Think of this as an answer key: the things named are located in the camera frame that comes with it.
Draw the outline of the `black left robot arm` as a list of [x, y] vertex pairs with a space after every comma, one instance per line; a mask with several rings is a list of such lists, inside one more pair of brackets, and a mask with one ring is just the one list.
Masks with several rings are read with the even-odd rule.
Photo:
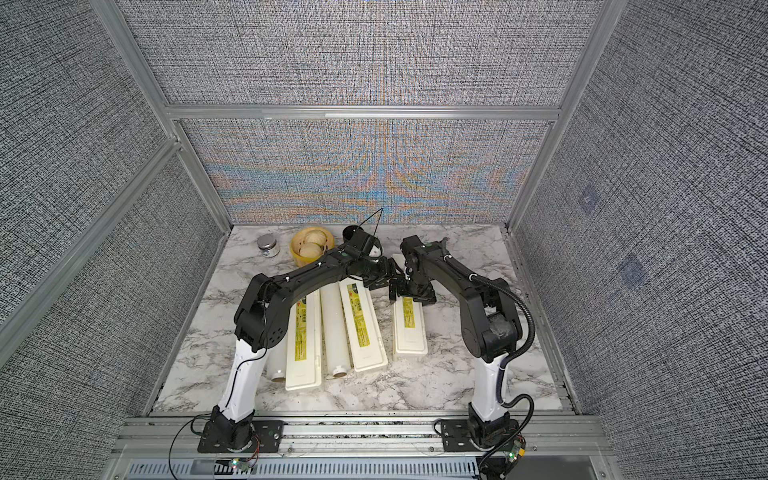
[[316, 290], [347, 278], [369, 290], [387, 287], [402, 273], [396, 261], [371, 252], [377, 237], [358, 227], [352, 238], [287, 274], [254, 276], [235, 315], [235, 357], [225, 390], [203, 428], [200, 453], [242, 452], [253, 444], [258, 384], [271, 350], [288, 333], [290, 311]]

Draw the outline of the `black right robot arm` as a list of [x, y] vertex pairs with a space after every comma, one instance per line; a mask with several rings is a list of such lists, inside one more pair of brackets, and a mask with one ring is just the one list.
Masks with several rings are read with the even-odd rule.
[[476, 446], [490, 449], [518, 427], [504, 400], [503, 364], [523, 336], [515, 295], [505, 280], [491, 280], [459, 262], [444, 240], [425, 243], [410, 236], [403, 239], [400, 250], [405, 273], [395, 287], [399, 296], [432, 305], [437, 282], [458, 301], [461, 337], [476, 363], [469, 435]]

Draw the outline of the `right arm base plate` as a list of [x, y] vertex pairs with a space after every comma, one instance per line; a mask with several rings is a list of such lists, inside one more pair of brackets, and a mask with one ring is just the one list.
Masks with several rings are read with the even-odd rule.
[[498, 419], [493, 422], [476, 420], [440, 419], [434, 423], [446, 452], [488, 451], [517, 430], [516, 419]]

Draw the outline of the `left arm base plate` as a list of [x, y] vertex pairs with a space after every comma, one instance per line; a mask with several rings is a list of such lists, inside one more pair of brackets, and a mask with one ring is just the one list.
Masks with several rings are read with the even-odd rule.
[[197, 446], [198, 453], [277, 453], [282, 441], [284, 422], [281, 420], [257, 420], [224, 430], [209, 421]]

